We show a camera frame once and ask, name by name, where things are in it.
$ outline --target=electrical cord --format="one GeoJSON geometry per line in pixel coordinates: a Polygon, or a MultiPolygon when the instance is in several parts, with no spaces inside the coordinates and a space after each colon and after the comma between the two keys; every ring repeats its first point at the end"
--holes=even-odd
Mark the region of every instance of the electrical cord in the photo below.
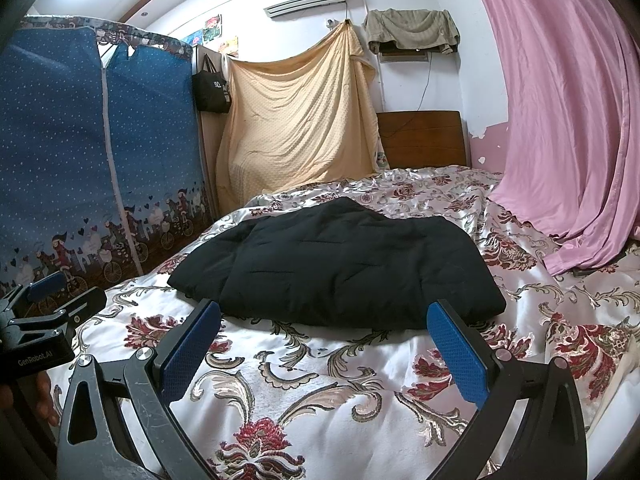
{"type": "Polygon", "coordinates": [[[420,99],[420,104],[418,105],[418,109],[416,112],[420,111],[422,108],[422,102],[424,101],[424,96],[427,93],[427,87],[429,86],[429,79],[431,79],[431,59],[433,59],[433,52],[429,53],[429,74],[427,75],[427,84],[424,86],[424,91],[422,92],[422,99],[420,99]]]}
{"type": "MultiPolygon", "coordinates": [[[[429,53],[429,73],[427,74],[427,84],[424,86],[424,91],[422,92],[422,98],[420,99],[420,104],[418,105],[418,109],[415,110],[416,112],[420,111],[420,108],[422,108],[422,102],[424,101],[424,96],[427,93],[427,88],[429,87],[429,81],[431,79],[431,60],[433,59],[433,52],[429,53]]],[[[405,126],[407,126],[407,124],[409,124],[414,118],[411,117],[409,118],[409,120],[407,122],[405,122],[402,126],[400,126],[399,128],[396,128],[396,131],[389,134],[389,135],[383,135],[380,134],[380,137],[391,137],[393,136],[396,132],[399,132],[400,130],[402,130],[405,126]]]]}

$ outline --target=pipe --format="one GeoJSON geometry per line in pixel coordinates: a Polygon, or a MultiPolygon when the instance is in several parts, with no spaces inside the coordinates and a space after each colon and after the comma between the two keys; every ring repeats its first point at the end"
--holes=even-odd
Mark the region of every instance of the pipe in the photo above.
{"type": "MultiPolygon", "coordinates": [[[[362,0],[364,3],[364,10],[366,15],[369,15],[369,6],[367,5],[367,0],[362,0]]],[[[386,99],[385,99],[385,86],[382,83],[382,64],[380,63],[380,58],[376,56],[376,62],[378,64],[378,83],[380,84],[380,97],[382,98],[382,111],[386,111],[386,99]]]]}

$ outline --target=black jacket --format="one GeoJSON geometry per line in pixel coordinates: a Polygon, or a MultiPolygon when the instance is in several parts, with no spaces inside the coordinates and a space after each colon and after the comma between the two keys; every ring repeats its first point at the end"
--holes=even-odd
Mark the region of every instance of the black jacket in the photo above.
{"type": "Polygon", "coordinates": [[[506,306],[455,224],[389,219],[349,198],[245,220],[196,248],[168,283],[228,316],[335,327],[424,329],[441,298],[466,322],[506,306]]]}

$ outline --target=black tote bag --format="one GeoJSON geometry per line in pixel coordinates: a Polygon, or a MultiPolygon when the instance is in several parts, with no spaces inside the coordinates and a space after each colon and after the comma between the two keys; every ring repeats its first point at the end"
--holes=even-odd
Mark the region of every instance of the black tote bag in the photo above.
{"type": "Polygon", "coordinates": [[[226,114],[231,108],[231,95],[226,88],[226,80],[216,70],[209,56],[204,56],[204,67],[191,76],[193,97],[196,108],[201,112],[226,114]]]}

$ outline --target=wooden headboard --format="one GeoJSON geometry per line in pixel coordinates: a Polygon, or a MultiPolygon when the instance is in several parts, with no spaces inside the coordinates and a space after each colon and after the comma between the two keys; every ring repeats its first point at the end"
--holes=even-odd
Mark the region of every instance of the wooden headboard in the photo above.
{"type": "Polygon", "coordinates": [[[378,128],[392,169],[466,166],[460,112],[384,112],[378,128]]]}

